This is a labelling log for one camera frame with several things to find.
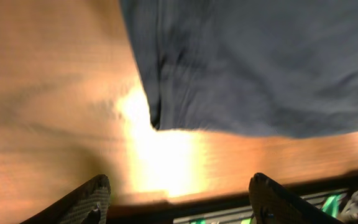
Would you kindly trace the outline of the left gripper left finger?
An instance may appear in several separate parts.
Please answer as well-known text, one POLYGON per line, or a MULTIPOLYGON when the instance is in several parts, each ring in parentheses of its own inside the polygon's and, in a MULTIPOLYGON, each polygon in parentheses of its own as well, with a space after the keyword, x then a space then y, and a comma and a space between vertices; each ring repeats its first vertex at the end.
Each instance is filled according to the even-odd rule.
POLYGON ((22 224, 105 224, 111 187, 99 174, 22 224))

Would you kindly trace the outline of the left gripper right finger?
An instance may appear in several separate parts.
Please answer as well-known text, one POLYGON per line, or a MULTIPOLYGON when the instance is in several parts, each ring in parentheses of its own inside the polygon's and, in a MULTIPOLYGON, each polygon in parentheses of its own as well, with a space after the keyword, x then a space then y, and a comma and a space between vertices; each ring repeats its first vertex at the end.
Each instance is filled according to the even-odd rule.
POLYGON ((257 223, 342 224, 263 173, 251 178, 249 200, 257 223))

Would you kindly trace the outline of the navy blue shorts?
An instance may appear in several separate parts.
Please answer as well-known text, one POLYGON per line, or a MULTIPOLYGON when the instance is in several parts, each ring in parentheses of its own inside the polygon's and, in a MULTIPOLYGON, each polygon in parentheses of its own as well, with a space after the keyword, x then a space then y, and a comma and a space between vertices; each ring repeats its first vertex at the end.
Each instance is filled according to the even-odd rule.
POLYGON ((121 3, 158 130, 358 131, 358 0, 121 3))

